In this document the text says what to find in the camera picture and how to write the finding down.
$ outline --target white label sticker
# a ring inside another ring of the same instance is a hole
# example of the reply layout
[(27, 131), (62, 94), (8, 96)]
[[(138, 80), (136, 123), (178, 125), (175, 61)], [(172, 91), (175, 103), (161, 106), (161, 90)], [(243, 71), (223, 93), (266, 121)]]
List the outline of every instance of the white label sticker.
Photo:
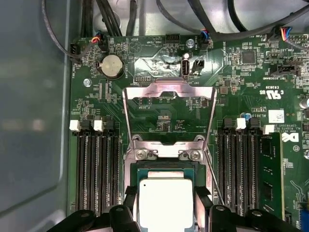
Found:
[(268, 111), (269, 123), (284, 123), (284, 110), (269, 110)]

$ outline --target dimm slot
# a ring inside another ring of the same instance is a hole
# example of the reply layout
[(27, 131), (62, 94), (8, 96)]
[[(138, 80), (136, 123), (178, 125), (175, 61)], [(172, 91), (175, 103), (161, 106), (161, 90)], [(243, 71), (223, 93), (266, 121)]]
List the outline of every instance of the dimm slot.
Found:
[(222, 194), (223, 199), (225, 199), (225, 176), (224, 176), (224, 143), (223, 143), (224, 135), (219, 134), (218, 136), (218, 185), (219, 190)]
[(91, 155), (90, 155), (90, 192), (89, 192), (89, 205), (90, 210), (95, 211), (95, 205), (97, 203), (96, 201), (96, 147), (97, 147), (97, 140), (96, 136), (91, 136)]
[(119, 144), (118, 138), (112, 136), (110, 139), (110, 160), (111, 160), (111, 176), (110, 176), (110, 205), (118, 204), (119, 194)]
[(243, 180), (244, 180), (244, 170), (243, 166), (243, 136), (237, 132), (235, 139), (235, 150), (236, 150), (236, 213), (239, 215), (244, 215), (243, 201), (244, 201), (244, 192), (243, 192)]
[(237, 185), (236, 185), (236, 167), (237, 167), (237, 162), (236, 162), (236, 146), (235, 146), (235, 142), (236, 142), (236, 136), (232, 135), (231, 136), (231, 141), (230, 141), (230, 184), (231, 184), (231, 208), (236, 209), (236, 199), (237, 199)]
[(107, 200), (108, 200), (108, 195), (107, 195), (107, 184), (108, 184), (108, 179), (107, 179), (107, 173), (108, 173), (108, 157), (107, 157), (107, 137), (102, 136), (101, 137), (101, 153), (100, 153), (100, 166), (101, 166), (101, 177), (102, 181), (100, 184), (100, 191), (101, 191), (101, 197), (100, 197), (100, 205), (101, 205), (101, 213), (104, 212), (104, 210), (107, 208)]
[(231, 202), (231, 163), (230, 163), (230, 145), (231, 145), (231, 136), (230, 135), (225, 135), (224, 137), (224, 174), (225, 174), (225, 182), (224, 182), (224, 189), (225, 189), (225, 204), (230, 207), (230, 202)]
[(242, 162), (241, 162), (241, 169), (243, 172), (242, 176), (242, 194), (243, 194), (243, 201), (242, 201), (242, 209), (243, 213), (245, 214), (248, 210), (248, 140), (246, 135), (241, 136), (242, 139)]
[(248, 135), (248, 183), (249, 183), (249, 209), (256, 209), (259, 207), (258, 196), (258, 176), (259, 176), (259, 137), (255, 131), (249, 132)]
[(84, 184), (84, 136), (77, 137), (76, 210), (82, 209)]

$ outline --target mounting hole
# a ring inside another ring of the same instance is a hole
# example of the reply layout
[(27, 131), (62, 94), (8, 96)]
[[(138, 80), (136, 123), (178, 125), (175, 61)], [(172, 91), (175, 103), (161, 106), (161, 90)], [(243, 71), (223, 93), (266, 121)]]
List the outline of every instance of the mounting hole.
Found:
[(198, 142), (198, 141), (204, 141), (205, 140), (205, 137), (203, 135), (197, 135), (195, 138), (194, 138), (194, 142)]
[(135, 141), (143, 141), (143, 139), (141, 138), (141, 136), (139, 134), (134, 134), (132, 136), (132, 140), (135, 140)]

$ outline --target black cable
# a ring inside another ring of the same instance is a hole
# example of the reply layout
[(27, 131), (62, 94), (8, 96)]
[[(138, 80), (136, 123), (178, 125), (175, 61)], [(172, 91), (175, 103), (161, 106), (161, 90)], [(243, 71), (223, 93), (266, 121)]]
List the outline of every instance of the black cable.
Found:
[(236, 14), (234, 0), (227, 0), (227, 8), (228, 8), (228, 13), (230, 14), (231, 20), (234, 23), (237, 30), (239, 30), (240, 32), (247, 31), (247, 29), (243, 26), (243, 24), (241, 23), (241, 21), (239, 20)]
[(130, 0), (130, 16), (129, 22), (126, 27), (126, 36), (132, 36), (134, 33), (134, 26), (137, 15), (137, 3), (136, 0)]
[(50, 25), (48, 16), (47, 16), (47, 10), (46, 10), (46, 0), (42, 0), (42, 14), (43, 14), (43, 19), (44, 19), (44, 23), (46, 26), (46, 29), (48, 31), (48, 34), (50, 35), (51, 39), (53, 40), (53, 42), (55, 43), (55, 45), (66, 55), (68, 55), (69, 57), (75, 58), (75, 59), (80, 59), (83, 56), (85, 56), (87, 54), (87, 52), (93, 47), (93, 43), (89, 43), (87, 45), (87, 47), (84, 49), (84, 51), (77, 55), (77, 54), (72, 54), (71, 52), (68, 52), (58, 41), (57, 37), (55, 36), (55, 33), (52, 29), (52, 26)]
[(117, 22), (116, 16), (114, 11), (112, 11), (111, 5), (109, 4), (108, 0), (101, 0), (102, 4), (106, 10), (107, 16), (110, 18), (112, 27), (115, 31), (116, 36), (122, 36), (121, 30), (119, 28), (119, 24)]
[(190, 4), (193, 12), (197, 16), (197, 18), (200, 20), (200, 22), (203, 24), (205, 29), (210, 33), (212, 39), (215, 40), (214, 37), (216, 36), (217, 32), (213, 28), (210, 20), (208, 19), (205, 11), (203, 10), (203, 7), (200, 1), (199, 0), (188, 0), (188, 3)]
[(93, 35), (93, 0), (83, 0), (81, 37), (87, 38)]
[(176, 24), (178, 27), (181, 27), (182, 29), (188, 30), (194, 34), (200, 34), (200, 30), (191, 28), (181, 22), (179, 22), (176, 18), (174, 18), (172, 15), (169, 14), (169, 12), (164, 8), (162, 2), (160, 0), (156, 0), (156, 5), (159, 8), (159, 11), (161, 12), (161, 14), (170, 22), (172, 22), (173, 24)]
[(289, 39), (285, 40), (285, 42), (295, 48), (309, 52), (309, 47), (303, 47), (299, 44), (294, 43), (293, 41), (290, 41)]
[(110, 19), (108, 18), (108, 15), (107, 15), (107, 12), (106, 12), (106, 9), (102, 3), (101, 0), (96, 0), (97, 1), (97, 4), (98, 4), (98, 8), (101, 12), (101, 15), (102, 15), (102, 18), (103, 18), (103, 21), (105, 23), (105, 26), (106, 26), (106, 29), (107, 29), (107, 32), (110, 36), (116, 36), (113, 28), (112, 28), (112, 24), (111, 24), (111, 21)]
[(208, 19), (205, 11), (202, 8), (200, 1), (199, 0), (188, 0), (188, 2), (192, 10), (196, 14), (196, 16), (199, 18), (201, 23), (204, 25), (205, 29), (208, 30), (208, 32), (211, 34), (211, 38), (214, 41), (242, 40), (250, 36), (270, 33), (274, 27), (286, 25), (309, 11), (309, 4), (308, 4), (305, 7), (299, 9), (298, 11), (291, 13), (289, 16), (286, 16), (285, 18), (282, 18), (264, 27), (260, 27), (254, 30), (249, 30), (249, 31), (244, 31), (244, 32), (238, 32), (238, 33), (219, 33), (219, 32), (216, 32), (215, 29), (213, 28), (210, 20)]

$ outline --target blue wire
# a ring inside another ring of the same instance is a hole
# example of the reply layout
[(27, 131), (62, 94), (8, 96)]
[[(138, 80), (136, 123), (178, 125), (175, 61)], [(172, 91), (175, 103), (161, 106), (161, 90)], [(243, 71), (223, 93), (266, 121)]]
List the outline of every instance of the blue wire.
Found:
[(289, 28), (286, 32), (285, 38), (288, 39), (289, 35), (290, 35), (290, 31), (292, 30), (292, 28)]
[(207, 33), (207, 32), (202, 31), (202, 34), (204, 34), (204, 35), (205, 35), (206, 39), (208, 39), (208, 38), (209, 38), (209, 36), (208, 36), (208, 33)]

